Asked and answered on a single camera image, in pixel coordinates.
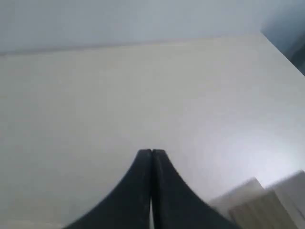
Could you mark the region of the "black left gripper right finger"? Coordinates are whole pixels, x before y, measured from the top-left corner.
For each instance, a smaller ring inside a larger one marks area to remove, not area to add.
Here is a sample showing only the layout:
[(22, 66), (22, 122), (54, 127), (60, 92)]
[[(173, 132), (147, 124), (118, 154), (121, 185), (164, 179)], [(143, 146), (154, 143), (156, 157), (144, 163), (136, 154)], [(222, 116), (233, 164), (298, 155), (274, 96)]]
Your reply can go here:
[(152, 215), (156, 229), (237, 229), (202, 201), (161, 149), (152, 151)]

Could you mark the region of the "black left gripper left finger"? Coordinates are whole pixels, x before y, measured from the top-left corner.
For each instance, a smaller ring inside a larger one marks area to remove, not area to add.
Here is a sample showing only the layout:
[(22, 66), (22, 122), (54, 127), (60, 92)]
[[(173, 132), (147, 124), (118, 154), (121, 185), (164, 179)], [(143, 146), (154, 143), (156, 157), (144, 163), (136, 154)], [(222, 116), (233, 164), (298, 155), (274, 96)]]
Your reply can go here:
[(139, 150), (119, 184), (97, 206), (66, 229), (148, 229), (152, 151)]

